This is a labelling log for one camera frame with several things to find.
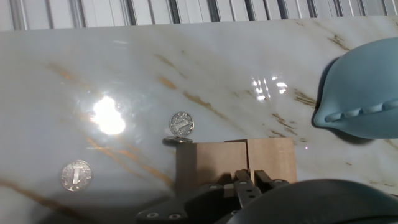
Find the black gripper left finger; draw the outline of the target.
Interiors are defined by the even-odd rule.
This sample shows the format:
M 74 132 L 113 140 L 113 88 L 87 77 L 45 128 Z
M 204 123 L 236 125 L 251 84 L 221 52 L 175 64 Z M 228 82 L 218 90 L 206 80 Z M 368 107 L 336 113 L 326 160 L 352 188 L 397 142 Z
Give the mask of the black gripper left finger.
M 236 172 L 232 184 L 206 184 L 140 212 L 136 223 L 216 223 L 242 209 L 261 191 L 246 170 Z

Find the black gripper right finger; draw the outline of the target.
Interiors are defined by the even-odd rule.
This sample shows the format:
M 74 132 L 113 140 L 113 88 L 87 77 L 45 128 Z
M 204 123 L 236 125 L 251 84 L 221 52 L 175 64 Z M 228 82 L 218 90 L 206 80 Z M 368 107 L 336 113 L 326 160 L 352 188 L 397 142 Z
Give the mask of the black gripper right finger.
M 258 187 L 259 190 L 272 190 L 288 184 L 286 180 L 271 179 L 263 170 L 254 171 L 254 185 Z

